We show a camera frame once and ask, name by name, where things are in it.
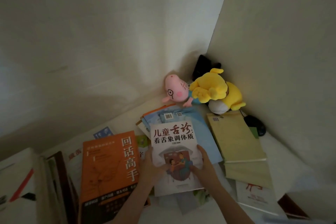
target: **white desk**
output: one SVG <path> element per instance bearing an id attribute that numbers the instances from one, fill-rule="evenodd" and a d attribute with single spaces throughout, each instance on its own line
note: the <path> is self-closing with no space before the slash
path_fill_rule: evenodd
<path id="1" fill-rule="evenodd" d="M 165 95 L 157 96 L 144 104 L 123 113 L 122 115 L 102 124 L 96 128 L 89 130 L 86 133 L 78 135 L 73 139 L 57 145 L 52 149 L 47 150 L 43 154 L 45 156 L 52 155 L 57 151 L 64 151 L 69 146 L 82 145 L 82 142 L 94 139 L 92 135 L 100 129 L 109 126 L 114 133 L 123 133 L 126 131 L 134 130 L 136 135 L 143 134 L 142 131 L 135 125 L 142 114 L 162 106 L 161 99 Z M 204 116 L 209 113 L 209 109 L 206 105 L 197 106 L 199 112 Z M 285 192 L 287 192 L 294 181 L 305 171 L 310 170 L 303 162 L 301 162 L 296 156 L 294 156 L 287 148 L 280 144 L 269 133 L 260 138 L 264 151 L 267 154 L 267 160 L 271 171 L 271 176 L 274 184 L 275 195 L 277 200 L 280 199 Z M 201 206 L 199 209 L 192 211 L 186 215 L 182 215 L 177 207 L 160 207 L 158 205 L 158 199 L 152 198 L 152 205 L 145 208 L 141 214 L 139 223 L 225 223 L 224 218 L 214 200 Z M 250 209 L 248 207 L 243 208 L 246 213 L 256 223 L 263 223 L 261 217 L 262 212 Z"/>

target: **black mouse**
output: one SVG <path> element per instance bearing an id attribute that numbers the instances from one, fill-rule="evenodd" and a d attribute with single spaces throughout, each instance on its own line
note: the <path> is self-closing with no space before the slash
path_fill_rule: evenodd
<path id="1" fill-rule="evenodd" d="M 244 117 L 244 121 L 249 127 L 256 127 L 258 131 L 258 136 L 263 136 L 266 133 L 265 125 L 256 117 L 252 115 L 247 115 Z"/>

